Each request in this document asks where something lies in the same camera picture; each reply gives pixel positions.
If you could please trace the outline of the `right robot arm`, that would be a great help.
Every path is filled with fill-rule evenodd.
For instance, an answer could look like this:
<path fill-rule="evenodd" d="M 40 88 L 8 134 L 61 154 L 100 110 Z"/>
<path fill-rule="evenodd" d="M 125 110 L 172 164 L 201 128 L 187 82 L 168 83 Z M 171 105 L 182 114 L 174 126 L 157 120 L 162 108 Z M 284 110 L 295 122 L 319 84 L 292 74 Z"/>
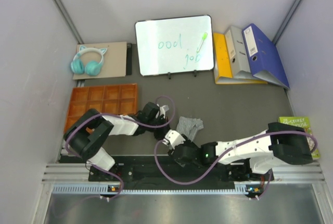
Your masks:
<path fill-rule="evenodd" d="M 187 164 L 227 166 L 242 161 L 244 176 L 255 180 L 276 166 L 312 163 L 309 136 L 303 128 L 272 122 L 268 129 L 257 135 L 229 142 L 197 146 L 175 130 L 170 130 L 163 142 L 170 149 L 168 155 L 182 167 Z"/>

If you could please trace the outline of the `grey striped underwear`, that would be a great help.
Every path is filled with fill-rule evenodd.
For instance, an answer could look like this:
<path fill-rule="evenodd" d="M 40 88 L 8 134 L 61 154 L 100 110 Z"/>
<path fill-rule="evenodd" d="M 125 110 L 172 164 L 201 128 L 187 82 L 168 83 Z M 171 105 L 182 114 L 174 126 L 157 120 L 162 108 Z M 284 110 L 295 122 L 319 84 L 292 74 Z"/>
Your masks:
<path fill-rule="evenodd" d="M 176 131 L 193 141 L 199 130 L 204 128 L 203 121 L 197 118 L 180 117 Z"/>

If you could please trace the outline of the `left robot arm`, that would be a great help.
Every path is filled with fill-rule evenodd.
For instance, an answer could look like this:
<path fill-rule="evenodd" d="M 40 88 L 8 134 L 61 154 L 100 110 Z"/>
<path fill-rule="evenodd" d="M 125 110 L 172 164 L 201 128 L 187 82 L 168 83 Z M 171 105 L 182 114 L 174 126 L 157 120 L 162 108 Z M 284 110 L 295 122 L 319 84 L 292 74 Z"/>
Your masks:
<path fill-rule="evenodd" d="M 138 136 L 152 132 L 156 140 L 164 138 L 170 130 L 166 112 L 167 105 L 160 106 L 149 102 L 143 110 L 134 115 L 100 115 L 96 109 L 89 109 L 63 135 L 64 140 L 80 125 L 83 127 L 70 139 L 69 146 L 84 161 L 100 168 L 106 180 L 117 177 L 118 168 L 114 159 L 102 147 L 109 136 Z"/>

